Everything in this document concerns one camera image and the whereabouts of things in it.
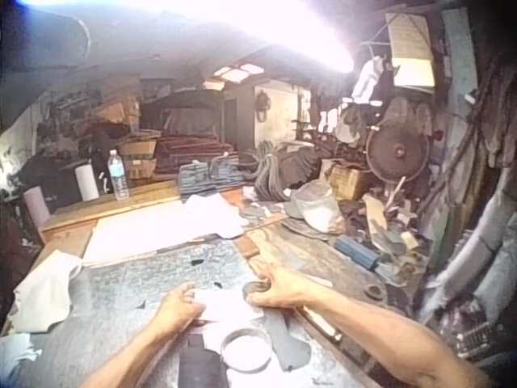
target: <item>paper towel roll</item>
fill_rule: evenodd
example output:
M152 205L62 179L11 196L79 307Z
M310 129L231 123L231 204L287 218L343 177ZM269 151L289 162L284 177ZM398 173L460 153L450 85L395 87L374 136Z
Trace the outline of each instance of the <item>paper towel roll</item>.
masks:
M27 204L34 225L36 228L39 228L40 225L50 217L47 204L45 203L43 193L41 192L41 187L36 186L35 188L27 190L23 194L23 198Z
M76 168L75 177L78 180L82 200L99 198L99 190L97 190L97 183L95 182L94 170L91 168L91 164L85 164Z

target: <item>wooden crate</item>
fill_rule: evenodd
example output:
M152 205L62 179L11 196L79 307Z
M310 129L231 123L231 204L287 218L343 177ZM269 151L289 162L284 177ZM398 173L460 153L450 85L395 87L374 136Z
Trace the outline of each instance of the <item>wooden crate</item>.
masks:
M126 141L117 146L119 155L124 159L150 160L156 148L156 139Z
M336 200L359 200L368 190L368 173L341 166L332 159L322 161L320 179L332 187Z
M130 179L150 178L156 168L156 159L124 160L126 176Z

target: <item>hand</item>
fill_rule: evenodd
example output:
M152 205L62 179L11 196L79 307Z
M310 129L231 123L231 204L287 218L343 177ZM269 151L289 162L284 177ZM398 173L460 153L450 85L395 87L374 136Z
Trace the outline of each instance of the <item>hand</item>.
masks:
M205 306L194 302L194 283L183 283L162 300L151 326L158 335L169 336L185 330L199 317Z
M290 269L268 265L258 277L269 280L271 287L265 293L250 293L246 301L262 307L302 307L309 302L313 290L320 285Z

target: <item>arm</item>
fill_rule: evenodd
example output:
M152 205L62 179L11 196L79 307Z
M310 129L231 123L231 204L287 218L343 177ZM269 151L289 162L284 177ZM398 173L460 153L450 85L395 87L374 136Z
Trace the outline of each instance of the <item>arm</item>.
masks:
M362 303L285 268L261 274L271 282L248 302L258 306L307 306L334 323L394 377L422 388L484 388L488 377L461 360L426 327L392 311Z
M157 353L204 310L194 303L193 283L185 283L170 291L162 301L153 320L106 364L97 369L82 388L113 388L135 386Z

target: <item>plastic bottle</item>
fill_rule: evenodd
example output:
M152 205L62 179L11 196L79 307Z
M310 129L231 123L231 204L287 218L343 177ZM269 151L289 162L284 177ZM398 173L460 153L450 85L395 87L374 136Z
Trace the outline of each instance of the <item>plastic bottle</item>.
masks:
M128 182L124 173L124 163L122 158L117 155L116 150L110 151L110 158L107 160L107 168L110 171L111 182L117 200L129 198Z

